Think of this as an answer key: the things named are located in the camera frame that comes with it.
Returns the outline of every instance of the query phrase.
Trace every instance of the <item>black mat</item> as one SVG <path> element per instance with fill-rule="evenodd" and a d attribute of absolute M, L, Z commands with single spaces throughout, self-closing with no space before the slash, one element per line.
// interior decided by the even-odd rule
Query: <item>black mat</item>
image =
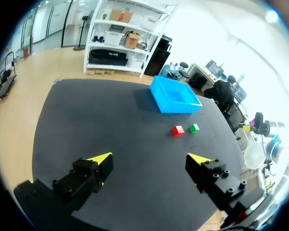
<path fill-rule="evenodd" d="M 215 211 L 184 169 L 188 152 L 227 163 L 239 176 L 242 154 L 217 106 L 199 97 L 193 115 L 161 114 L 148 86 L 69 79 L 51 88 L 33 149 L 33 177 L 51 187 L 80 157 L 113 153 L 114 170 L 73 215 L 112 231 L 195 231 Z M 197 123 L 200 131 L 187 128 Z M 170 130 L 182 125 L 185 134 Z"/>

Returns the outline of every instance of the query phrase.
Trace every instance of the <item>yellow object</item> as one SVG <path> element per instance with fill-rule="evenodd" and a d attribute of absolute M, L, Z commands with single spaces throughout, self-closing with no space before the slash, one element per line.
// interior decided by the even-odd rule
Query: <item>yellow object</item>
<path fill-rule="evenodd" d="M 95 157 L 92 157 L 92 158 L 86 159 L 86 160 L 93 160 L 93 161 L 97 162 L 98 165 L 100 165 L 109 155 L 112 155 L 112 153 L 106 153 L 106 154 L 98 155 L 98 156 L 95 156 Z"/>
<path fill-rule="evenodd" d="M 243 125 L 244 131 L 250 131 L 250 125 Z"/>
<path fill-rule="evenodd" d="M 199 155 L 195 155 L 195 154 L 192 154 L 192 153 L 188 153 L 188 155 L 190 155 L 197 162 L 197 164 L 199 164 L 199 165 L 201 165 L 201 163 L 203 163 L 203 162 L 206 162 L 207 160 L 211 161 L 211 159 L 208 159 L 208 158 L 205 158 L 205 157 L 202 157 L 202 156 L 199 156 Z"/>

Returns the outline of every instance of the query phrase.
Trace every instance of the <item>white storage box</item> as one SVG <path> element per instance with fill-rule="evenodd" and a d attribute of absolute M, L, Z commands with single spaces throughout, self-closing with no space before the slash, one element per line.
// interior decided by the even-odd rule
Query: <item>white storage box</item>
<path fill-rule="evenodd" d="M 127 54 L 127 57 L 127 66 L 129 66 L 130 68 L 140 69 L 145 61 L 145 54 L 129 52 Z"/>
<path fill-rule="evenodd" d="M 147 30 L 154 31 L 160 23 L 160 20 L 145 15 L 141 26 Z"/>
<path fill-rule="evenodd" d="M 106 45 L 117 46 L 120 43 L 120 40 L 124 34 L 113 32 L 113 31 L 106 31 L 105 32 L 105 42 Z"/>

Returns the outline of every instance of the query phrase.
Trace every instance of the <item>wooden floor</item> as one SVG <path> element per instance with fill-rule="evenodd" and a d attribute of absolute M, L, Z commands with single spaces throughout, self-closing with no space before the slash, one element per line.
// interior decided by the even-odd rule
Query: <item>wooden floor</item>
<path fill-rule="evenodd" d="M 0 174 L 10 192 L 17 184 L 33 180 L 35 129 L 55 79 L 110 79 L 147 85 L 153 80 L 150 76 L 138 78 L 137 74 L 124 72 L 86 75 L 83 73 L 83 56 L 84 51 L 63 48 L 31 55 L 16 64 L 15 83 L 8 96 L 0 100 Z M 217 211 L 200 230 L 218 230 L 216 224 L 220 222 L 221 216 Z"/>

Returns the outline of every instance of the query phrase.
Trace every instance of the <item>blue box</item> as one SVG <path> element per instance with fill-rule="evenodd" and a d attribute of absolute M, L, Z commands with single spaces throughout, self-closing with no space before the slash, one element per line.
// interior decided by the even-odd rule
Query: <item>blue box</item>
<path fill-rule="evenodd" d="M 155 76 L 150 90 L 161 113 L 191 114 L 202 107 L 197 96 L 185 83 Z"/>

